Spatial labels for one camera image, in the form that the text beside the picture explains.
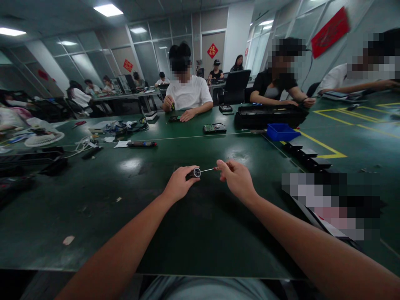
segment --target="blue plastic box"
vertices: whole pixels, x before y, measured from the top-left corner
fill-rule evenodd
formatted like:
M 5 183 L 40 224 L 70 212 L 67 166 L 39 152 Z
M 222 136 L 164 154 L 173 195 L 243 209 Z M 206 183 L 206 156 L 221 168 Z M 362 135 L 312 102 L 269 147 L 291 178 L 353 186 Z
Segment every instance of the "blue plastic box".
M 294 131 L 288 124 L 268 124 L 268 136 L 273 141 L 289 142 L 301 135 L 300 132 Z

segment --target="white shirt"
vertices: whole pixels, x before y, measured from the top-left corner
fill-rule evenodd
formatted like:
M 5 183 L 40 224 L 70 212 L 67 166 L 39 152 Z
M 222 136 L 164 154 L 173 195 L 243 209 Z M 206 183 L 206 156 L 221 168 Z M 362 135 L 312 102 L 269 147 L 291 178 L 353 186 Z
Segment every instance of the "white shirt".
M 85 94 L 80 89 L 74 88 L 72 94 L 72 100 L 76 102 L 76 104 L 80 105 L 83 108 L 88 107 L 89 101 L 92 99 L 91 96 Z
M 318 94 L 321 90 L 345 88 L 354 85 L 361 85 L 379 80 L 380 72 L 353 72 L 347 70 L 347 63 L 334 67 L 322 79 L 320 85 L 315 91 Z
M 162 81 L 161 79 L 157 80 L 157 82 L 155 83 L 156 85 L 160 85 L 160 84 L 169 84 L 170 80 L 169 79 L 164 79 L 164 81 Z
M 187 83 L 172 80 L 166 94 L 172 96 L 176 110 L 196 108 L 213 101 L 205 79 L 195 75 Z
M 19 115 L 12 109 L 6 107 L 0 107 L 0 125 L 26 127 L 26 124 Z
M 86 89 L 85 89 L 85 93 L 86 93 L 86 94 L 91 94 L 91 93 L 92 93 L 91 90 L 92 90 L 92 89 L 89 88 L 89 86 L 87 86 Z M 93 85 L 93 91 L 94 91 L 94 92 L 101 93 L 101 89 L 100 89 L 97 85 Z

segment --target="black top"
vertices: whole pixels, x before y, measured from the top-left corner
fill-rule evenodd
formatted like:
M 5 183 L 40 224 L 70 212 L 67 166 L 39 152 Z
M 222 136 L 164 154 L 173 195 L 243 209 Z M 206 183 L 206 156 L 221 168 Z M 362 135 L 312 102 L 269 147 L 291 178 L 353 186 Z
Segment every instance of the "black top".
M 243 71 L 243 66 L 242 66 L 242 65 L 240 65 L 240 66 L 234 65 L 234 66 L 230 69 L 230 71 L 231 71 L 231 72 Z
M 271 82 L 272 74 L 268 69 L 260 72 L 255 79 L 253 90 L 259 91 L 260 96 L 264 96 Z M 284 89 L 289 91 L 291 88 L 297 86 L 297 83 L 293 74 L 280 74 L 279 78 L 274 81 L 274 86 L 279 90 L 279 94 L 274 99 L 279 100 Z
M 214 70 L 212 70 L 212 71 L 210 72 L 210 75 L 212 75 L 212 78 L 219 79 L 220 76 L 221 76 L 221 73 L 223 73 L 222 70 L 218 70 L 218 73 L 217 73 L 217 74 L 215 74 L 215 73 L 214 73 Z

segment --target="person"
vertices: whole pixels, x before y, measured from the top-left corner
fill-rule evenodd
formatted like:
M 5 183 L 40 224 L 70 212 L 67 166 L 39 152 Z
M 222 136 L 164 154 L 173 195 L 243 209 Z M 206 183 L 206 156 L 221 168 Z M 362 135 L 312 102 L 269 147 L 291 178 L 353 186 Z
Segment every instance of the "person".
M 291 73 L 291 64 L 295 57 L 303 55 L 305 46 L 302 40 L 288 37 L 278 40 L 275 51 L 268 63 L 268 69 L 258 73 L 253 92 L 250 95 L 250 102 L 264 105 L 286 105 L 298 106 L 302 103 L 305 108 L 315 104 L 315 98 L 307 97 L 298 87 L 294 74 Z M 279 101 L 282 91 L 286 90 L 293 100 Z
M 394 80 L 377 81 L 368 78 L 374 75 L 374 65 L 382 63 L 385 57 L 396 56 L 396 52 L 400 49 L 400 28 L 379 35 L 378 40 L 368 42 L 368 47 L 363 49 L 363 54 L 358 57 L 357 63 L 345 63 L 329 71 L 317 87 L 316 93 L 322 95 L 328 91 L 355 93 L 363 90 L 382 91 L 399 88 L 400 83 Z M 361 72 L 369 76 L 367 78 L 358 76 Z
M 157 82 L 155 83 L 155 87 L 158 87 L 159 85 L 164 85 L 164 84 L 170 84 L 170 80 L 165 78 L 165 74 L 164 72 L 160 72 L 159 73 L 160 79 L 157 80 Z
M 68 98 L 78 104 L 84 110 L 85 114 L 91 118 L 104 117 L 105 113 L 101 111 L 94 103 L 91 96 L 83 92 L 82 86 L 74 80 L 70 81 L 70 87 L 67 90 Z
M 244 165 L 234 160 L 217 160 L 217 166 L 221 171 L 220 180 L 227 183 L 232 194 L 259 219 L 327 298 L 398 299 L 400 278 L 395 274 L 259 196 Z M 200 181 L 200 178 L 186 180 L 197 167 L 178 168 L 164 191 L 84 264 L 56 300 L 118 299 L 165 214 Z M 156 279 L 141 299 L 277 299 L 273 294 L 269 297 L 271 294 L 258 279 L 184 277 L 169 286 Z
M 235 62 L 235 64 L 233 65 L 233 67 L 231 67 L 231 69 L 230 69 L 230 71 L 231 72 L 236 72 L 236 71 L 243 71 L 243 66 L 242 66 L 242 64 L 243 64 L 243 55 L 238 55 L 237 57 L 236 57 L 236 62 Z
M 111 82 L 110 77 L 107 75 L 104 75 L 103 77 L 103 82 L 104 82 L 104 88 L 103 88 L 103 93 L 108 93 L 108 94 L 113 94 L 115 93 L 115 88 L 113 83 Z
M 168 86 L 162 109 L 169 112 L 173 105 L 176 110 L 187 109 L 180 118 L 181 122 L 187 122 L 213 107 L 206 81 L 190 74 L 190 56 L 190 48 L 185 42 L 170 48 L 170 65 L 177 80 Z
M 85 83 L 87 85 L 86 89 L 85 89 L 85 93 L 88 95 L 94 95 L 94 94 L 100 94 L 101 93 L 101 89 L 93 84 L 93 82 L 90 79 L 85 79 Z
M 135 84 L 135 87 L 137 89 L 144 89 L 146 87 L 145 81 L 142 78 L 140 78 L 138 72 L 133 73 L 133 83 Z
M 212 79 L 224 78 L 224 72 L 220 70 L 220 64 L 220 60 L 214 60 L 214 69 L 210 72 L 210 75 L 208 76 L 208 85 L 211 85 Z

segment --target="black tray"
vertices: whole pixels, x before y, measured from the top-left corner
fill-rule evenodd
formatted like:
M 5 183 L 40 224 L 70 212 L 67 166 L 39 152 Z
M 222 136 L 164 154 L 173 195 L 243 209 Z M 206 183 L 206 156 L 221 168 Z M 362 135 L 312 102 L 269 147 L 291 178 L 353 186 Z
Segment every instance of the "black tray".
M 266 129 L 268 124 L 284 123 L 296 128 L 307 115 L 308 111 L 292 104 L 240 106 L 235 114 L 235 125 L 246 129 Z

